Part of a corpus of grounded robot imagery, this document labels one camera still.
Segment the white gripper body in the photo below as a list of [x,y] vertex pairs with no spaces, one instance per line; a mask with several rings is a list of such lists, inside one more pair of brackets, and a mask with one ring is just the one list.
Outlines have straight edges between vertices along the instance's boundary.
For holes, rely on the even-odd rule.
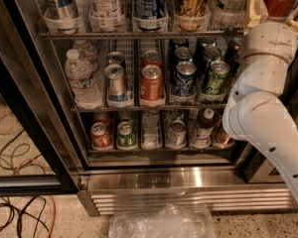
[[297,49],[298,39],[290,27],[268,21],[253,27],[244,35],[240,60],[254,56],[274,56],[291,63]]

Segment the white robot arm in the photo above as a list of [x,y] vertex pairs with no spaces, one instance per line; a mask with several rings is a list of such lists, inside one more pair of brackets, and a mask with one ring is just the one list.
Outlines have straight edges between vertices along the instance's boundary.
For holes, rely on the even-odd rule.
[[264,1],[247,1],[264,17],[245,26],[223,127],[271,162],[298,204],[298,29],[291,12],[272,16]]

